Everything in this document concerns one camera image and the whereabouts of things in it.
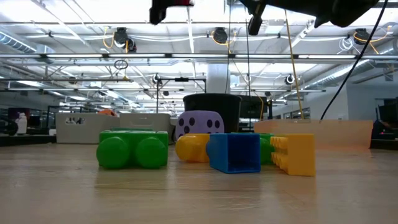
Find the monitor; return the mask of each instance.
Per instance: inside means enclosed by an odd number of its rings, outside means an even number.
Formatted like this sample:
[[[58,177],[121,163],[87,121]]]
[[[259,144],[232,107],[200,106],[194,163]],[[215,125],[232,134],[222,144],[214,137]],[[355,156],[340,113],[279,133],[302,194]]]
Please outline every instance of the monitor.
[[[262,102],[258,96],[240,96],[242,98],[240,118],[254,118],[259,119],[261,114]],[[267,112],[267,97],[263,96],[261,99],[264,102],[264,109],[262,113]]]

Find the yellow toy block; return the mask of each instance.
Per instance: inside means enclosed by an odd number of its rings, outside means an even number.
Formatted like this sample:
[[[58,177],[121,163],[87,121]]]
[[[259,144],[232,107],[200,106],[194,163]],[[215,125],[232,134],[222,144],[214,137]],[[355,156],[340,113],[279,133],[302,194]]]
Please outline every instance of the yellow toy block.
[[[186,134],[179,137],[175,145],[175,152],[182,161],[209,162],[206,153],[209,139],[209,134]]]
[[[283,134],[271,137],[275,147],[274,164],[288,175],[315,176],[315,141],[313,134]]]

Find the white pillar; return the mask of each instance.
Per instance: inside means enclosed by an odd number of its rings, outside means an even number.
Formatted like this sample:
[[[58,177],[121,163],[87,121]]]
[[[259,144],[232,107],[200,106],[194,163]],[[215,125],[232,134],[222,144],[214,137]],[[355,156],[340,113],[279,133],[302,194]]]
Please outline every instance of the white pillar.
[[[207,93],[230,93],[230,75],[227,64],[209,64],[206,78]]]

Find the trash can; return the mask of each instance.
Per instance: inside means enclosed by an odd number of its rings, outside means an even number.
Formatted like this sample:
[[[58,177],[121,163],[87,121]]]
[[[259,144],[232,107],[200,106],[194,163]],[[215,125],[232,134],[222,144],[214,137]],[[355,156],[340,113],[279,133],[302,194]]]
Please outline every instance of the trash can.
[[[220,114],[224,121],[224,132],[238,132],[239,112],[242,98],[224,93],[200,93],[183,98],[185,111],[203,110]]]

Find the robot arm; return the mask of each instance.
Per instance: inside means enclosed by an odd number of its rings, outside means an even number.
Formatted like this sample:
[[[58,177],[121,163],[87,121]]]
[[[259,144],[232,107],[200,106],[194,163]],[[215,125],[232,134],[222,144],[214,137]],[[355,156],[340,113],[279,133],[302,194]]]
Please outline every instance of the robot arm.
[[[262,24],[262,13],[269,4],[295,12],[316,16],[315,28],[331,22],[346,27],[377,4],[379,0],[240,0],[253,17],[249,34],[257,35]],[[157,25],[166,18],[166,9],[172,6],[193,6],[190,0],[152,0],[150,23]]]

